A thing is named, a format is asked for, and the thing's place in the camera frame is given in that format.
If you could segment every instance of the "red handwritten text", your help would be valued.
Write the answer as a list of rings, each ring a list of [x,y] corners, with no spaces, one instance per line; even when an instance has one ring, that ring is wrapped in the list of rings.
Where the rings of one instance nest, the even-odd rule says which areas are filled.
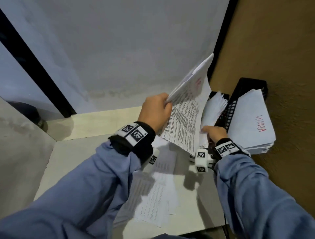
[[[256,127],[258,129],[258,132],[263,132],[267,130],[262,115],[256,116],[255,121],[257,123]]]

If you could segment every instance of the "finger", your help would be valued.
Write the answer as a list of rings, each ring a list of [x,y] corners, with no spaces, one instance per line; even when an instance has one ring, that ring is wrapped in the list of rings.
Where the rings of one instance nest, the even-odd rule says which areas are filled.
[[[213,128],[214,128],[214,126],[208,126],[208,125],[206,125],[206,126],[204,126],[204,127],[201,129],[201,131],[207,133],[207,132],[210,132]]]
[[[168,118],[171,116],[172,107],[173,107],[173,104],[171,102],[167,103],[165,106],[164,112]]]
[[[167,97],[169,96],[169,94],[164,92],[164,93],[159,94],[158,96],[161,96],[162,99],[165,101]]]

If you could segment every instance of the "blue jacket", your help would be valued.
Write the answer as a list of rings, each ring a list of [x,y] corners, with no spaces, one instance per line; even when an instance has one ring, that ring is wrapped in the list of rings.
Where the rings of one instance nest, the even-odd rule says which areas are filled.
[[[127,200],[135,154],[109,142],[65,175],[28,208],[0,221],[0,238],[111,238],[114,218]],[[315,238],[315,220],[267,172],[242,154],[215,167],[215,182],[230,227],[243,238]],[[159,238],[171,238],[161,235]]]

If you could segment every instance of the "left hand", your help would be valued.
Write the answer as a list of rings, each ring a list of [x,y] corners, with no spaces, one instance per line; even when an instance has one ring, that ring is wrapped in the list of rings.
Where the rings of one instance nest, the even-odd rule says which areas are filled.
[[[144,122],[151,126],[157,133],[171,116],[172,103],[167,103],[164,106],[169,95],[161,93],[159,95],[147,97],[142,105],[142,109],[138,121]]]

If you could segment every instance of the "scattered papers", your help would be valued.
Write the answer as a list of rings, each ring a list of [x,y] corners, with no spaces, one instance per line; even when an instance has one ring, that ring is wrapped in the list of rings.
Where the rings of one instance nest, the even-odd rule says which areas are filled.
[[[192,155],[199,146],[202,111],[211,93],[207,70],[212,60],[213,54],[190,72],[166,100],[173,103],[173,109],[160,135]]]
[[[131,219],[161,227],[179,206],[173,182],[176,152],[171,151],[169,142],[159,136],[152,145],[160,150],[160,154],[150,172],[144,169],[133,173],[129,198],[119,210],[113,227]]]
[[[250,154],[266,153],[276,135],[261,90],[250,90],[236,104],[229,137]]]
[[[200,130],[206,125],[214,126],[226,105],[227,100],[223,98],[221,92],[217,92],[215,96],[208,100],[202,113]],[[208,147],[207,133],[200,132],[199,146],[202,148]]]

